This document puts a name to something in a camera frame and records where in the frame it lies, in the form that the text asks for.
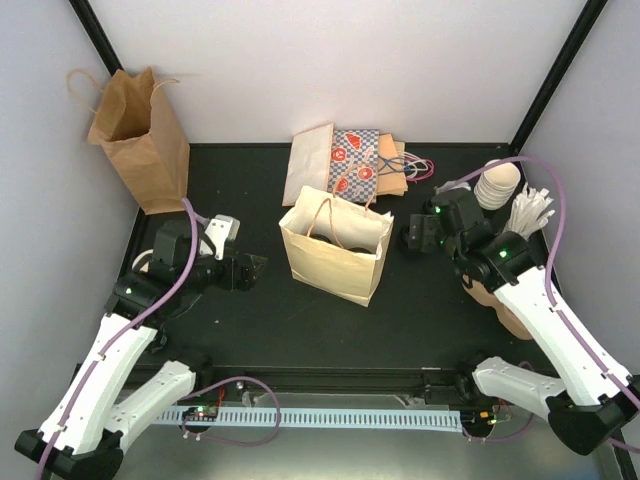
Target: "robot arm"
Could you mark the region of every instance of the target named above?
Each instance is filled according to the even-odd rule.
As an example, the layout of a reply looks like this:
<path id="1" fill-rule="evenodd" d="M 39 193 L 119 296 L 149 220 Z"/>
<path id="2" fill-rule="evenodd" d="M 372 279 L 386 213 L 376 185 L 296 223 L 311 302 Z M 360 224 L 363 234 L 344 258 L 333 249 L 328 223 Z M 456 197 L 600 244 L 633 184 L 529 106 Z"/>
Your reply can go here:
<path id="1" fill-rule="evenodd" d="M 38 462 L 54 434 L 59 433 L 47 469 L 65 480 L 111 480 L 131 444 L 162 412 L 196 387 L 209 384 L 206 357 L 187 353 L 166 362 L 151 380 L 115 404 L 140 355 L 162 348 L 166 342 L 163 321 L 183 309 L 181 297 L 201 293 L 210 285 L 248 290 L 255 284 L 266 259 L 233 250 L 239 222 L 231 217 L 218 216 L 200 232 L 199 255 L 179 293 L 143 325 L 127 330 L 106 355 L 99 353 L 180 276 L 189 253 L 187 227 L 185 222 L 167 222 L 156 234 L 148 271 L 129 272 L 116 282 L 97 337 L 69 390 L 40 429 L 21 433 L 15 445 L 18 452 Z M 93 373 L 65 427 L 60 428 L 60 418 L 89 368 Z"/>
<path id="2" fill-rule="evenodd" d="M 556 435 L 582 455 L 591 453 L 638 413 L 620 388 L 602 372 L 578 342 L 576 331 L 633 393 L 640 391 L 628 370 L 613 359 L 552 289 L 545 292 L 545 270 L 536 265 L 527 242 L 513 232 L 494 235 L 475 196 L 465 189 L 433 197 L 423 215 L 412 215 L 406 240 L 410 249 L 444 249 L 461 281 L 478 281 L 506 305 L 531 333 L 560 378 L 485 359 L 473 380 L 485 395 L 519 405 L 549 421 Z M 568 325 L 556 313 L 561 310 Z"/>

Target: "black work surface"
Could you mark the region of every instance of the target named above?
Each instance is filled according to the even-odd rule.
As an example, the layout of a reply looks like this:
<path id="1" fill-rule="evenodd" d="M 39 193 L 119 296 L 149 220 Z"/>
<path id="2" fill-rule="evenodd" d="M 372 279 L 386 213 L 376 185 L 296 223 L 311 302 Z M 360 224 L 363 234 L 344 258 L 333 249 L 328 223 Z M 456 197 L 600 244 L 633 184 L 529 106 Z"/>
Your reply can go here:
<path id="1" fill-rule="evenodd" d="M 520 341 L 477 304 L 456 279 L 443 254 L 405 251 L 398 233 L 418 213 L 433 188 L 507 155 L 504 147 L 409 147 L 431 158 L 435 175 L 411 184 L 403 197 L 383 196 L 372 207 L 395 216 L 384 271 L 368 308 L 293 280 L 278 221 L 288 146 L 194 146 L 189 199 L 204 216 L 241 221 L 236 246 L 268 257 L 266 271 L 249 292 L 209 288 L 182 317 L 168 323 L 167 348 L 141 363 L 159 364 L 181 348 L 207 353 L 216 366 L 255 369 L 453 368 L 477 350 L 506 361 L 549 362 L 533 341 Z M 507 209 L 494 216 L 506 220 Z M 140 251 L 151 248 L 158 227 L 184 213 L 146 222 Z"/>

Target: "paper bag handle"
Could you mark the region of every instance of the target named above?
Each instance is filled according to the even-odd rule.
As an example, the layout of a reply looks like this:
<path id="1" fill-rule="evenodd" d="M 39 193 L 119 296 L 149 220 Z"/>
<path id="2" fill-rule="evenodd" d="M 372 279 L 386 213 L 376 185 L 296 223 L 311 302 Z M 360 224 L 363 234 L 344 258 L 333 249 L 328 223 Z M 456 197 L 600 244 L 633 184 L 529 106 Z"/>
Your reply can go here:
<path id="1" fill-rule="evenodd" d="M 104 89 L 102 88 L 102 86 L 98 83 L 98 81 L 93 77 L 93 75 L 91 75 L 89 72 L 87 72 L 85 69 L 83 68 L 74 68 L 73 70 L 71 70 L 69 73 L 67 73 L 67 90 L 69 90 L 69 93 L 71 95 L 73 95 L 74 97 L 76 97 L 76 99 L 80 100 L 80 102 L 87 107 L 89 110 L 91 110 L 94 114 L 98 113 L 96 112 L 93 108 L 91 108 L 91 105 L 89 105 L 89 102 L 87 102 L 84 98 L 82 98 L 78 92 L 76 92 L 72 87 L 71 87 L 71 77 L 73 77 L 76 73 L 82 73 L 84 74 L 89 80 L 91 80 L 91 83 L 93 83 L 96 88 L 98 90 L 100 90 L 100 92 L 104 93 Z"/>
<path id="2" fill-rule="evenodd" d="M 151 101 L 151 99 L 153 98 L 153 94 L 156 93 L 156 90 L 158 90 L 163 85 L 166 85 L 167 83 L 180 83 L 180 80 L 177 80 L 175 78 L 168 78 L 160 82 L 158 85 L 153 87 L 153 90 L 151 90 L 151 96 L 149 97 L 149 101 Z"/>
<path id="3" fill-rule="evenodd" d="M 318 211 L 313 217 L 313 222 L 311 222 L 311 226 L 309 227 L 309 230 L 307 230 L 307 237 L 311 236 L 311 231 L 313 230 L 313 227 L 316 226 L 316 220 L 318 220 L 318 215 L 320 215 L 320 210 L 322 210 L 322 207 L 324 207 L 325 203 L 329 204 L 329 225 L 331 226 L 331 233 L 333 233 L 333 239 L 336 241 L 336 243 L 340 248 L 344 248 L 344 245 L 342 245 L 340 243 L 340 240 L 338 240 L 338 236 L 336 235 L 336 229 L 333 228 L 333 207 L 331 207 L 330 198 L 325 198 L 320 204 L 320 206 L 318 207 Z"/>
<path id="4" fill-rule="evenodd" d="M 369 165 L 368 163 L 357 163 L 357 164 L 351 165 L 349 168 L 347 168 L 344 171 L 344 173 L 338 177 L 338 179 L 336 180 L 336 184 L 333 186 L 333 198 L 336 198 L 336 190 L 338 189 L 338 185 L 340 184 L 340 180 L 342 180 L 347 175 L 349 175 L 349 173 L 351 173 L 351 171 L 353 171 L 354 168 L 358 168 L 358 167 L 369 167 L 369 168 L 371 168 L 371 165 Z M 369 205 L 371 204 L 371 201 L 373 200 L 373 197 L 375 197 L 375 196 L 376 196 L 376 192 L 374 190 L 374 192 L 371 194 L 371 196 L 369 197 L 369 200 L 367 200 L 367 203 L 364 206 L 365 210 L 369 210 Z"/>

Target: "stack of paper cups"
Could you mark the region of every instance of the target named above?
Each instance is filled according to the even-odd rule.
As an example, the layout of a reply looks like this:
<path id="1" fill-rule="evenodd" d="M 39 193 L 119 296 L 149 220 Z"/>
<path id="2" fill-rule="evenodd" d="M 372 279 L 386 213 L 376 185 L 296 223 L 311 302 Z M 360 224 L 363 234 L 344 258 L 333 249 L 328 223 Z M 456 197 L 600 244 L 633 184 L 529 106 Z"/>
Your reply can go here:
<path id="1" fill-rule="evenodd" d="M 498 160 L 491 160 L 490 165 Z M 520 182 L 520 170 L 513 163 L 503 163 L 480 176 L 473 189 L 478 203 L 485 210 L 497 210 L 509 201 Z"/>

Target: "kraft paper bag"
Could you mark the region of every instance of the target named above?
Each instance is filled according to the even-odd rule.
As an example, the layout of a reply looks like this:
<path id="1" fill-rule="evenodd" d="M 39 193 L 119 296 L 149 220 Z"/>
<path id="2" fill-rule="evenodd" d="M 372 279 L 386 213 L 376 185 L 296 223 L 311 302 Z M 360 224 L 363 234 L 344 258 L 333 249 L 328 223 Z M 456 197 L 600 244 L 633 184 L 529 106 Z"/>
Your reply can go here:
<path id="1" fill-rule="evenodd" d="M 118 70 L 104 88 L 82 69 L 67 75 L 67 87 L 75 73 L 83 73 L 103 92 L 88 140 L 100 145 L 144 212 L 184 210 L 187 194 L 189 142 L 162 86 L 151 68 L 131 77 Z"/>
<path id="2" fill-rule="evenodd" d="M 380 157 L 396 158 L 398 156 L 396 142 L 390 134 L 380 135 L 378 143 Z M 393 170 L 382 159 L 378 159 L 378 195 L 404 195 L 409 190 L 404 172 L 392 172 Z"/>

